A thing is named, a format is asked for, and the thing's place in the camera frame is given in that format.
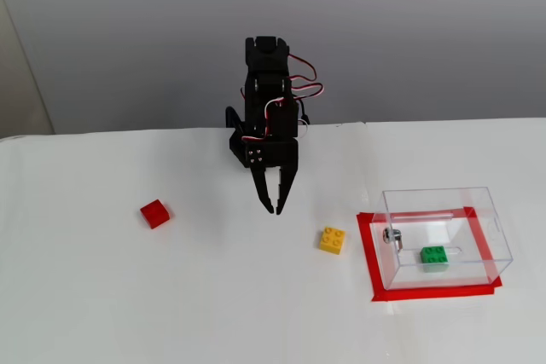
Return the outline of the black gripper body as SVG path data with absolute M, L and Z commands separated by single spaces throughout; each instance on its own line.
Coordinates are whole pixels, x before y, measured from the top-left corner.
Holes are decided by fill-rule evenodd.
M 298 104 L 291 80 L 248 79 L 245 84 L 245 160 L 250 166 L 284 166 L 298 156 Z

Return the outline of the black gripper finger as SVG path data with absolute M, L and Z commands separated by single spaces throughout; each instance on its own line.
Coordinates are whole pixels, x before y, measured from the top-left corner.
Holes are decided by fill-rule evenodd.
M 257 190 L 260 202 L 270 214 L 273 214 L 275 212 L 275 208 L 271 204 L 268 194 L 267 182 L 265 178 L 265 168 L 259 166 L 251 166 L 250 170 L 253 176 L 254 185 Z
M 297 171 L 298 165 L 284 165 L 279 170 L 279 197 L 276 207 L 277 215 L 282 213 Z

